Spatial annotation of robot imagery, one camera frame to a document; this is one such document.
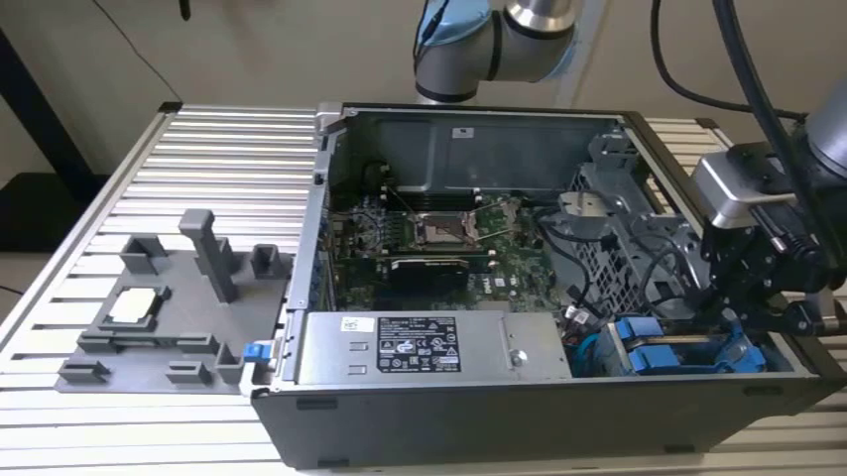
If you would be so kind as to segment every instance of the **circuit board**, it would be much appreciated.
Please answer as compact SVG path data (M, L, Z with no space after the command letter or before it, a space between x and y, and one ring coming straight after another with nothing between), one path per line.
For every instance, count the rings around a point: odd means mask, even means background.
M560 288L532 217L508 194L487 194L467 212L387 211L372 202L333 215L337 310L555 311ZM399 265L456 266L435 293L399 289ZM435 286L423 268L416 289Z

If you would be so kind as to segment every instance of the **black cable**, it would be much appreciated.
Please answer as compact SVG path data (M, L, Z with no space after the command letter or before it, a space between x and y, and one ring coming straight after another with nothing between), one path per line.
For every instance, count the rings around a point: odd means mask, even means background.
M415 40L416 40L416 49L417 49L417 51L415 52L415 71L416 72L419 70L419 63L421 62L421 58L424 57L425 42L428 42L429 38L432 38L432 35L435 34L435 30L437 30L437 25L440 25L440 19L444 16L444 10L447 9L447 5L450 5L450 0L444 0L444 3L440 4L440 7L437 8L435 15L432 15L432 18L428 19L428 23L425 24L425 28L423 29L420 41L417 41L420 26L419 26L419 29L415 30ZM425 5L423 5L421 22L424 21L424 15L425 15Z
M659 75L662 76L662 80L667 84L667 86L674 89L674 91L687 99L699 102L700 104L706 104L707 106L716 107L719 109L726 109L728 111L736 112L754 112L754 108L747 104L739 104L730 101L723 101L720 99L715 99L712 97L704 96L703 94L698 94L696 92L687 89L671 76L671 73L667 69L667 64L664 63L664 55L662 53L662 43L659 41L659 10L662 9L662 0L652 0L652 8L650 9L650 47L652 49L652 60L656 63L656 68L659 69ZM775 110L776 116L784 117L786 119L792 119L795 121L803 121L806 118L806 114L802 112L786 111L783 109Z
M5 292L9 292L9 293L12 293L13 295L17 295L17 296L23 296L24 295L23 291L17 291L16 289L9 288L8 286L0 285L0 290L3 290Z
M732 68L739 77L742 91L754 108L754 115L762 131L772 147L776 159L782 164L784 174L788 177L796 201L806 213L811 231L820 243L830 267L838 267L844 259L842 244L832 228L832 223L823 212L820 200L814 193L808 171L798 157L794 144L782 128L776 112L764 92L763 83L751 59L751 52L744 41L742 26L739 25L735 2L732 0L712 0L712 6L715 7L718 26L727 53L730 54Z
M664 311L662 309L659 309L659 306L656 303L654 303L648 298L647 298L647 284L650 283L650 278L652 277L652 272L656 269L656 266L659 266L659 262L662 261L662 259L668 256L668 255L674 255L675 259L676 258L676 248L675 247L668 247L664 248L664 250L662 250L656 256L652 258L652 260L650 260L650 264L647 265L647 269L644 270L644 275L640 277L640 283L638 285L638 294L640 297L640 300L644 302L644 305L650 308L650 310L652 311L652 313L656 315L656 317L662 318L662 319L667 319L668 316L664 313Z
M171 89L171 92L173 93L173 96L176 96L176 98L179 99L180 102L183 102L183 97L179 95L179 93L176 92L176 90L173 89L173 86L171 86L171 83L168 82L168 80L164 78L164 76L161 75L161 73L159 72L159 70L153 67L153 65L149 63L149 61L147 60L147 58L144 57L144 55L139 52L137 48L135 47L135 43L132 43L132 40L129 40L129 37L127 36L127 34L124 33L123 29L120 28L120 26L117 25L117 22L115 22L115 19L111 17L111 15L108 14L108 12L105 11L105 9L103 8L103 6L100 5L97 0L91 0L91 3L93 3L93 5L96 6L96 8L99 9L100 12L103 12L103 15L105 15L105 18L108 19L109 23L112 24L112 26L115 27L115 29L117 30L117 33L123 36L123 38L127 40L127 43L129 44L129 47L132 48L132 52L135 53L135 55L139 57L139 59L141 61L144 61L144 64L147 64L147 67L149 68L151 71L153 71L153 74L156 74L156 76L159 76L159 79L161 79L161 82L164 83L165 86L168 86L168 89Z
M556 243L554 243L554 240L551 239L550 235L547 234L548 229L544 227L544 225L538 223L538 228L539 228L539 234L542 235L542 239L550 245L551 250L554 250L554 253L556 253L566 260L568 260L571 263L578 265L578 267L580 268L580 271L583 271L583 280L586 281L586 283L583 284L583 291L580 292L580 297L576 300L576 302L574 303L574 306L582 307L583 306L583 302L586 301L586 298L588 296L588 290L590 290L590 288L592 286L592 275L591 275L591 273L588 271L588 268L586 267L583 262L576 258L576 256L574 256L571 253L568 253L566 250L563 250L562 247Z
M415 27L415 43L412 44L412 64L415 65L417 65L417 62L419 62L419 31L421 30L421 24L424 23L427 5L428 5L428 0L423 0L421 17L419 18L419 24Z

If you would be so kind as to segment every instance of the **warning label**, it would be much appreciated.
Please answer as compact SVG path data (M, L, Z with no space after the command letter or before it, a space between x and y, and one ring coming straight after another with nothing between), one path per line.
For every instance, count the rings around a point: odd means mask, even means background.
M380 372L460 372L455 317L380 317Z

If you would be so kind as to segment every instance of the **slotted metal surface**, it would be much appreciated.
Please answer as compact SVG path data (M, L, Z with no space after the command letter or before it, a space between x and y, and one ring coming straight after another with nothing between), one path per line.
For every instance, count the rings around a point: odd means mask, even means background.
M694 121L651 125L688 171L700 154L724 147ZM167 248L187 249L176 222L185 208L203 207L215 211L216 232L235 249L273 243L293 252L311 134L307 110L191 106L156 118L0 327L0 337L8 337L0 340L0 469L63 475L295 473L277 461L239 396L59 394L52 386L123 270L115 253L131 233L156 233ZM847 366L847 337L824 342ZM844 448L842 392L799 416L758 421L704 455L383 468L383 474L843 475Z

